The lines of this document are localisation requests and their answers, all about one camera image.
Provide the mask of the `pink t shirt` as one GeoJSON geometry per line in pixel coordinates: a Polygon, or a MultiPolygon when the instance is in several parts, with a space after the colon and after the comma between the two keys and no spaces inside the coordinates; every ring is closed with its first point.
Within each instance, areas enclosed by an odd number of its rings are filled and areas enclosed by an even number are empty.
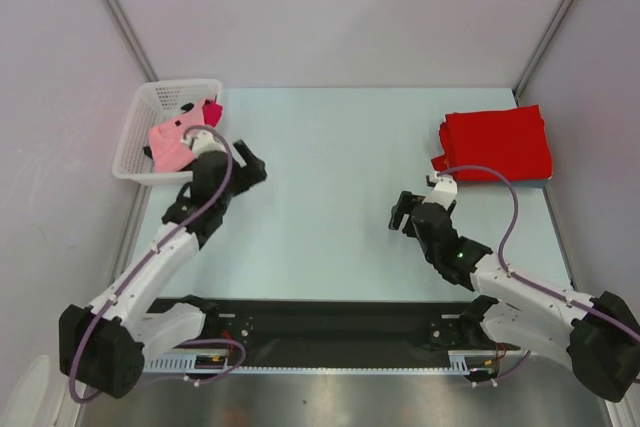
{"type": "Polygon", "coordinates": [[[156,173],[180,172],[195,160],[191,149],[183,143],[182,139],[187,128],[203,124],[204,105],[204,99],[194,104],[187,104],[186,110],[182,109],[179,115],[149,130],[149,149],[156,173]]]}

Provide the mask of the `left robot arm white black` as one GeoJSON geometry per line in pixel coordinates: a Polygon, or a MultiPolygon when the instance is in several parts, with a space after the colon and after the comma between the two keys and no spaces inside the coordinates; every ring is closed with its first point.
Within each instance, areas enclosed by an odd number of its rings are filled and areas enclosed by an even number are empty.
{"type": "Polygon", "coordinates": [[[205,132],[186,138],[196,157],[192,179],[161,218],[145,254],[87,306],[69,305],[58,321],[59,369],[78,404],[101,394],[122,398],[144,367],[180,347],[246,349],[225,335],[218,306],[189,295],[162,314],[149,308],[176,272],[194,258],[221,227],[232,199],[267,178],[266,166],[242,140],[227,144],[205,132]]]}

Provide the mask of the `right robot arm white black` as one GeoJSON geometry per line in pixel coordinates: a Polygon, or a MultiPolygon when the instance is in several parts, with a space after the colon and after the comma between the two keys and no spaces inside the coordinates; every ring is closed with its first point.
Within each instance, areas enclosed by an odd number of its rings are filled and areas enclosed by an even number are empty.
{"type": "Polygon", "coordinates": [[[627,303],[561,288],[502,264],[490,247],[453,226],[455,202],[400,193],[390,229],[418,241],[447,282],[477,293],[461,323],[473,348],[491,341],[532,351],[569,369],[598,397],[617,403],[639,378],[639,322],[627,303]]]}

